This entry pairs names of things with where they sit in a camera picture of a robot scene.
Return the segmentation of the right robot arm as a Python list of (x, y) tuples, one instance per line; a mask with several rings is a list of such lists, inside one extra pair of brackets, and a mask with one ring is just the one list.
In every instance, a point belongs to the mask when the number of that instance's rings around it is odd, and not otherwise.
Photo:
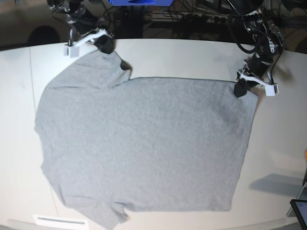
[(68, 42), (64, 46), (64, 55), (76, 58), (82, 45), (89, 43), (99, 51), (111, 54), (115, 45), (109, 33), (105, 17), (93, 15), (81, 0), (48, 0), (52, 13), (65, 15), (64, 25), (68, 29)]

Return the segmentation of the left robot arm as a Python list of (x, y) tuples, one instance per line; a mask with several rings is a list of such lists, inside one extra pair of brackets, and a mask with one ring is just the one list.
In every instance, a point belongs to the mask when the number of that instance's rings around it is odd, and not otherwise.
[[(275, 96), (279, 93), (279, 87), (274, 81), (273, 70), (284, 52), (284, 38), (279, 28), (266, 13), (262, 0), (229, 0), (228, 4), (232, 10), (227, 19), (229, 33), (241, 51), (252, 55), (244, 60), (243, 68), (237, 71), (234, 95), (242, 97), (259, 85), (264, 87), (266, 96)], [(244, 48), (237, 40), (233, 31), (233, 22), (237, 20), (242, 21), (255, 41), (253, 49)]]

